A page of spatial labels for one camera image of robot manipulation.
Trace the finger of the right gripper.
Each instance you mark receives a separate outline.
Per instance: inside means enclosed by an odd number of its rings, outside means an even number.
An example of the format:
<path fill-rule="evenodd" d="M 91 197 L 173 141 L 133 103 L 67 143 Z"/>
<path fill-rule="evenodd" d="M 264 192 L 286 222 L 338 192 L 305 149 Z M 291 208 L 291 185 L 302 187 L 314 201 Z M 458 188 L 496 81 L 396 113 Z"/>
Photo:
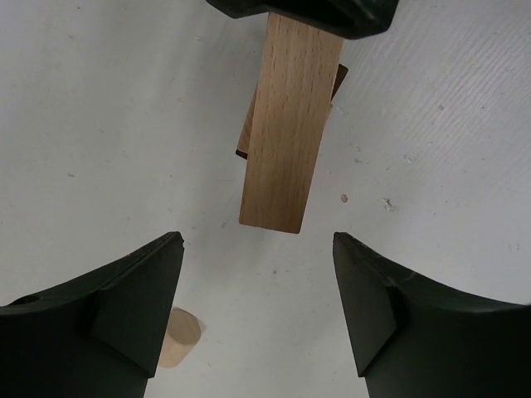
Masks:
<path fill-rule="evenodd" d="M 208 0 L 231 18 L 274 12 L 349 40 L 386 32 L 398 0 Z"/>

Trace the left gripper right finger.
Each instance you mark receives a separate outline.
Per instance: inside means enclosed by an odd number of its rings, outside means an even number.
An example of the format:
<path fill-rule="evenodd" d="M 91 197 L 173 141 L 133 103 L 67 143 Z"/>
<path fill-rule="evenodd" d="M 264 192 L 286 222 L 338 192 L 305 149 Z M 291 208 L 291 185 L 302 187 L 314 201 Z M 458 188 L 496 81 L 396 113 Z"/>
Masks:
<path fill-rule="evenodd" d="M 371 397 L 529 396 L 529 306 L 446 286 L 344 232 L 334 235 L 333 257 Z"/>

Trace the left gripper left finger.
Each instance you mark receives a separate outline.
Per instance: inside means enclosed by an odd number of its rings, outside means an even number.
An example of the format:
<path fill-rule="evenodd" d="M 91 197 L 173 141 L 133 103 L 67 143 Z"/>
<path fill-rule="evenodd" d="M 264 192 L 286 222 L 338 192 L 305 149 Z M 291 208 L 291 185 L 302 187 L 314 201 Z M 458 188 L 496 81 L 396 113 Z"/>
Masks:
<path fill-rule="evenodd" d="M 142 397 L 154 377 L 183 261 L 169 232 L 1 308 L 3 397 Z"/>

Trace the dark brown arch block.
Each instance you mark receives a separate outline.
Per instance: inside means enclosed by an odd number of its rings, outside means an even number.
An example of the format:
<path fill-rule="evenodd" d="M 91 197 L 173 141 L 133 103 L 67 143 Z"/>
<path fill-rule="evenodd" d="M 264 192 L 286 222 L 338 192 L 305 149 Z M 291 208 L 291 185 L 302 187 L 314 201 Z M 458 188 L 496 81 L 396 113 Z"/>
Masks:
<path fill-rule="evenodd" d="M 335 76 L 335 80 L 334 80 L 334 87 L 332 89 L 330 101 L 333 101 L 334 96 L 337 94 L 347 74 L 348 74 L 348 68 L 346 66 L 343 66 L 342 64 L 339 64 L 337 73 Z"/>

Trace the long light wood block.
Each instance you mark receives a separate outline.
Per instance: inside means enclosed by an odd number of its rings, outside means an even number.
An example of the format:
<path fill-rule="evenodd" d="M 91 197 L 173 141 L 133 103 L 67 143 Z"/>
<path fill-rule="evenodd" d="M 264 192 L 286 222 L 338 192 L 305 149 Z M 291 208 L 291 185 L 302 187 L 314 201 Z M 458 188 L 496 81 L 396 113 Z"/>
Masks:
<path fill-rule="evenodd" d="M 267 20 L 239 222 L 297 234 L 343 39 L 280 14 Z"/>

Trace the light wood cylinder block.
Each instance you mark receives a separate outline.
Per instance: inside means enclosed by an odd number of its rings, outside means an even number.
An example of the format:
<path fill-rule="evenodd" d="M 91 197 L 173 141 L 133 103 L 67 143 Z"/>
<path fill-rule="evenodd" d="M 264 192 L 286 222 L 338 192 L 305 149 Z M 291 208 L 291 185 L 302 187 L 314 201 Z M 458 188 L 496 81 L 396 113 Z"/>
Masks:
<path fill-rule="evenodd" d="M 196 316 L 181 308 L 173 308 L 169 315 L 158 366 L 167 369 L 178 366 L 198 344 L 202 330 L 202 323 Z"/>

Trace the light wood cube block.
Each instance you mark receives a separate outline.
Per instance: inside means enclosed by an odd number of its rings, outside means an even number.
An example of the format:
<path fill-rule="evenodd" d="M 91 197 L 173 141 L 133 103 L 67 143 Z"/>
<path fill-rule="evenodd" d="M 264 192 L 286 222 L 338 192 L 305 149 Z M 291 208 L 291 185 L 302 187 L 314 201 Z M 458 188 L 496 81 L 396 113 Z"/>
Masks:
<path fill-rule="evenodd" d="M 254 92 L 253 98 L 250 103 L 250 107 L 246 113 L 246 119 L 243 124 L 243 128 L 236 146 L 236 155 L 240 158 L 247 159 L 249 143 L 251 138 L 251 127 L 254 115 L 254 108 L 256 103 L 256 92 Z"/>

